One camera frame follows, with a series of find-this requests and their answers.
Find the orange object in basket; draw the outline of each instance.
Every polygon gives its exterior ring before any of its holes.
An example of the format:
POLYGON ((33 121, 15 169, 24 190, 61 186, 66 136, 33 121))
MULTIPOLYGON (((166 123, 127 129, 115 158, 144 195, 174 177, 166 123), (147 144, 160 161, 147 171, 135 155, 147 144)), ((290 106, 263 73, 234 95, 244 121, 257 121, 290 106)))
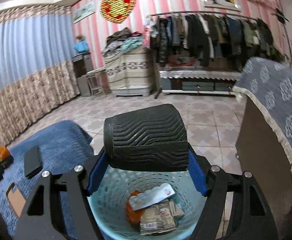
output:
MULTIPOLYGON (((131 193, 129 195, 129 198, 131 196, 137 196, 139 193, 141 193, 140 191, 138 190, 135 190, 133 193, 131 193)), ((129 218, 129 222, 131 223, 131 225, 133 226, 138 226, 139 225, 139 222, 141 221, 141 217, 142 215, 144 214, 145 212, 145 209, 139 209, 139 210, 135 210, 133 211, 132 207, 130 206, 129 204, 129 201, 127 200, 126 202, 126 214, 129 218)))
POLYGON ((10 155, 9 150, 5 146, 0 146, 0 161, 2 162, 10 155))

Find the beige fringe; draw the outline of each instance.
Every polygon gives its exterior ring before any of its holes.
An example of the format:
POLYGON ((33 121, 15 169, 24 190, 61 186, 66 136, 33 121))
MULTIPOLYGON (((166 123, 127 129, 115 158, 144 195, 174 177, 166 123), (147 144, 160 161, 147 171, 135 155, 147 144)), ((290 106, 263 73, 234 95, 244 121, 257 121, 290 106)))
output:
POLYGON ((233 86, 233 91, 247 95, 254 102, 254 104, 258 107, 258 109, 261 111, 261 113, 264 116, 265 121, 268 123, 268 125, 275 132, 278 141, 281 143, 281 145, 284 149, 284 152, 287 156, 287 159, 290 162, 291 173, 292 173, 292 148, 291 148, 290 143, 288 142, 288 139, 286 138, 286 136, 282 132, 281 128, 278 126, 277 122, 270 116, 270 114, 268 113, 265 106, 263 106, 260 103, 260 101, 256 98, 256 96, 251 91, 249 91, 246 88, 240 88, 237 86, 233 86))

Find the heart-shaped decoration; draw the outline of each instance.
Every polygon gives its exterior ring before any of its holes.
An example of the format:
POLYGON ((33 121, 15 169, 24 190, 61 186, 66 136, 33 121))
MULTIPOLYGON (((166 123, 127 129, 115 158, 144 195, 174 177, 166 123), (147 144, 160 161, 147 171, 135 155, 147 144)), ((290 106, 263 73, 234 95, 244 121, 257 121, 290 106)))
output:
POLYGON ((136 0, 102 0, 102 16, 111 22, 123 22, 133 10, 136 0))

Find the metal bolt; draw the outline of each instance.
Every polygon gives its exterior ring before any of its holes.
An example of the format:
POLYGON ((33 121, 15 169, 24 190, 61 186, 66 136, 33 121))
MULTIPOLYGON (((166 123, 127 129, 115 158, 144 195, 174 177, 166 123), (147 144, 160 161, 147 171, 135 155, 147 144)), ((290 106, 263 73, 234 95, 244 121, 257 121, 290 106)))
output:
POLYGON ((251 178, 253 176, 253 174, 249 171, 244 172, 244 176, 247 178, 251 178))
POLYGON ((213 172, 219 172, 221 169, 220 169, 220 167, 214 165, 214 166, 211 167, 211 170, 212 170, 213 172))
POLYGON ((50 174, 49 171, 43 171, 41 175, 45 178, 45 177, 48 177, 49 174, 50 174))
POLYGON ((82 171, 84 169, 84 167, 82 166, 82 165, 77 165, 75 168, 74 168, 74 170, 76 171, 76 172, 80 172, 80 171, 82 171))

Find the clothing rod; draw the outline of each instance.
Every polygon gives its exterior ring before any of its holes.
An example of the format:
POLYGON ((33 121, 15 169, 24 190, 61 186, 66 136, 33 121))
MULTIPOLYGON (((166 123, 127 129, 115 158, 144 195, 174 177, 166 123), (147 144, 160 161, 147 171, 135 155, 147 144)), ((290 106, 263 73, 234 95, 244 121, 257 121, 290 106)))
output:
MULTIPOLYGON (((157 16, 157 15, 167 15, 167 14, 175 14, 175 13, 213 13, 213 14, 224 14, 224 15, 231 15, 231 16, 241 17, 241 18, 245 18, 245 19, 250 19, 250 20, 256 20, 255 18, 252 18, 252 17, 247 17, 247 16, 238 15, 238 14, 234 14, 234 13, 211 12, 211 11, 177 11, 177 12, 155 13, 155 14, 147 15, 147 18, 152 17, 152 16, 157 16)), ((288 38, 288 33, 287 33, 287 29, 285 27, 285 24, 283 25, 283 27, 284 27, 285 36, 286 36, 287 44, 288 44, 289 51, 290 51, 290 68, 291 68, 292 67, 292 50, 291 50, 291 45, 290 45, 290 39, 288 38)))

